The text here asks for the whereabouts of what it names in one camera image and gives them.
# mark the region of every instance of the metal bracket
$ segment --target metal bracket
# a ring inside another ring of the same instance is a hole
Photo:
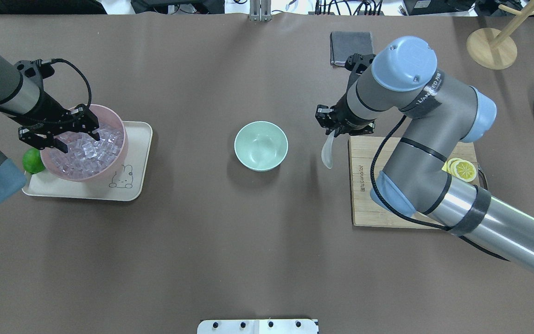
[[[318,334],[316,319],[241,319],[201,321],[197,334]]]
[[[250,0],[250,21],[271,21],[271,0]]]

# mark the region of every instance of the cable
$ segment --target cable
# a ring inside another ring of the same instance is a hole
[[[85,82],[85,88],[88,90],[88,104],[86,104],[86,106],[87,106],[88,109],[89,109],[89,105],[92,103],[92,89],[91,89],[90,86],[89,86],[88,79],[85,78],[85,75],[81,72],[81,70],[80,70],[79,68],[77,68],[74,64],[70,63],[69,61],[66,61],[65,59],[61,59],[61,58],[51,59],[51,65],[52,65],[52,64],[56,64],[56,63],[64,63],[64,64],[67,64],[67,65],[69,65],[71,68],[73,68],[74,70],[76,70],[76,72],[78,72],[78,74],[80,74],[80,76],[81,76],[82,79],[83,79],[83,82]]]
[[[350,4],[348,4],[347,0],[333,0],[330,4],[337,5],[339,2],[343,2],[347,6],[347,11],[348,11],[349,15],[351,15],[351,7],[350,7]]]
[[[368,0],[362,0],[362,2],[360,2],[360,4],[358,5],[358,8],[356,8],[356,10],[354,11],[354,15],[359,15],[360,8],[362,8],[362,6],[365,5],[367,2]]]
[[[89,109],[89,106],[92,103],[92,89],[89,86],[88,79],[85,77],[85,75],[81,72],[80,69],[78,69],[74,64],[70,63],[69,61],[66,61],[65,59],[61,59],[61,58],[51,59],[51,62],[50,62],[51,65],[52,64],[56,64],[56,63],[65,63],[65,64],[69,65],[71,68],[73,68],[74,70],[76,70],[76,72],[78,72],[78,74],[80,74],[80,76],[83,79],[83,82],[85,82],[85,87],[88,90],[87,108]],[[53,121],[37,120],[36,118],[24,116],[22,114],[16,114],[16,113],[13,113],[13,112],[8,111],[8,110],[3,109],[3,108],[0,108],[0,113],[6,114],[6,115],[9,115],[9,116],[13,116],[13,117],[17,117],[17,118],[21,118],[21,119],[27,120],[27,121],[37,122],[37,124],[30,125],[30,126],[26,127],[27,129],[40,128],[40,127],[42,127],[42,124],[63,125],[63,124],[73,123],[76,120],[78,120],[78,118],[80,116],[83,115],[83,111],[80,111],[80,112],[74,114],[74,116],[70,120],[54,121],[53,122]]]
[[[331,0],[331,2],[329,2],[329,9],[328,9],[327,13],[329,15],[331,14],[331,5],[333,4],[333,2],[335,3],[335,7],[337,7],[337,14],[339,16],[341,16],[341,11],[339,10],[339,5],[337,4],[337,0]]]
[[[377,197],[380,199],[380,201],[384,204],[385,207],[388,208],[389,211],[391,211],[392,213],[396,214],[396,216],[399,216],[400,218],[403,218],[404,220],[407,220],[409,222],[412,222],[412,223],[415,223],[415,224],[419,224],[419,225],[424,225],[424,226],[429,226],[429,227],[434,227],[434,228],[438,228],[440,230],[444,230],[444,231],[447,231],[449,230],[449,228],[447,226],[443,226],[443,225],[439,225],[439,224],[433,224],[433,223],[428,223],[428,222],[424,222],[422,220],[417,220],[417,219],[413,219],[411,217],[407,217],[405,216],[404,214],[402,214],[401,212],[397,211],[394,209],[394,207],[392,207],[383,197],[382,195],[380,194],[380,191],[378,189],[378,186],[376,185],[376,180],[375,180],[375,164],[376,164],[376,161],[378,160],[378,157],[380,155],[380,152],[382,152],[382,148],[384,146],[384,144],[386,144],[386,142],[388,141],[388,139],[390,139],[390,137],[397,131],[397,129],[399,129],[399,127],[403,124],[403,122],[405,121],[405,119],[407,118],[407,116],[403,115],[403,117],[401,118],[401,120],[395,125],[395,127],[388,133],[388,135],[386,135],[386,137],[383,139],[383,141],[380,143],[380,146],[378,148],[378,150],[376,151],[376,154],[375,156],[373,157],[372,159],[372,164],[370,165],[370,182],[372,183],[372,188],[374,189]]]
[[[395,125],[395,127],[388,133],[388,135],[386,135],[386,137],[383,139],[383,141],[380,143],[380,146],[379,148],[377,149],[376,151],[376,154],[375,156],[373,157],[372,159],[372,164],[370,165],[370,182],[372,183],[372,188],[373,190],[375,191],[376,193],[376,196],[379,198],[379,200],[388,208],[389,211],[391,211],[392,213],[394,213],[396,216],[398,216],[399,218],[403,218],[404,220],[407,220],[408,222],[412,222],[412,223],[415,223],[415,224],[419,224],[419,225],[423,225],[423,226],[429,226],[429,227],[433,227],[433,228],[437,228],[439,230],[443,230],[443,231],[447,231],[447,230],[450,230],[451,228],[449,228],[448,226],[443,226],[443,225],[439,225],[439,224],[433,224],[433,223],[428,223],[428,222],[424,222],[423,220],[418,220],[418,219],[414,219],[414,218],[411,218],[411,217],[407,217],[405,216],[404,214],[402,214],[401,212],[398,212],[394,207],[392,207],[383,197],[382,195],[380,194],[380,190],[378,189],[378,186],[376,185],[376,179],[375,179],[375,165],[376,165],[376,161],[378,160],[378,157],[380,155],[380,152],[382,152],[382,148],[384,147],[384,144],[386,144],[386,142],[388,141],[388,139],[390,139],[390,137],[397,131],[397,129],[399,129],[399,127],[403,124],[403,122],[405,121],[405,119],[407,118],[407,116],[403,115],[403,117],[400,119],[400,121]],[[476,249],[484,252],[485,254],[488,254],[490,256],[493,256],[495,258],[498,258],[500,260],[504,260],[504,261],[508,261],[506,258],[503,258],[502,256],[500,256],[499,254],[496,254],[495,252],[492,252],[490,250],[487,250],[487,249],[484,249],[483,247],[481,247],[480,245],[477,245],[476,243],[474,243],[473,241],[471,241],[470,239],[468,239],[467,237],[464,237],[464,236],[461,236],[461,237],[458,237],[459,239],[465,241],[466,243],[468,243],[469,245],[472,245],[473,247],[475,247]]]
[[[156,13],[168,13],[168,6],[152,7]]]

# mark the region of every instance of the wooden stand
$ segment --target wooden stand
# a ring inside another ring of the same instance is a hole
[[[494,28],[481,28],[467,38],[467,51],[471,58],[479,65],[492,70],[504,70],[515,62],[516,44],[510,35],[527,17],[534,15],[534,0],[531,0],[522,11],[504,5],[498,8],[513,13],[516,17],[502,31]]]

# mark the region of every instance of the pink bowl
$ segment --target pink bowl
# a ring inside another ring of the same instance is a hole
[[[125,131],[125,125],[123,124],[121,118],[114,111],[98,104],[91,104],[89,106],[89,109],[96,115],[96,117],[98,117],[98,122],[106,123],[113,128],[120,128],[121,131],[123,131],[123,145],[121,146],[121,150],[119,150],[119,155],[112,163],[110,163],[108,167],[100,171],[100,173],[87,178],[72,179],[69,178],[67,175],[62,174],[61,171],[59,171],[59,168],[57,168],[57,165],[53,163],[51,157],[49,156],[50,150],[57,150],[57,148],[45,148],[41,151],[40,159],[43,161],[44,167],[46,167],[46,169],[48,169],[50,173],[57,176],[58,178],[62,178],[63,180],[74,180],[76,182],[87,182],[90,180],[97,180],[100,178],[109,177],[111,175],[114,175],[115,167],[118,165],[122,165],[125,161],[129,144],[127,140],[127,131]]]

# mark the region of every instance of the black electronic equipment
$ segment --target black electronic equipment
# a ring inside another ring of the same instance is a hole
[[[0,13],[59,15],[106,13],[96,0],[0,0]]]
[[[408,15],[468,11],[475,0],[403,0]]]
[[[131,0],[136,13],[154,11],[154,7],[191,4],[199,13],[224,13],[224,0]]]

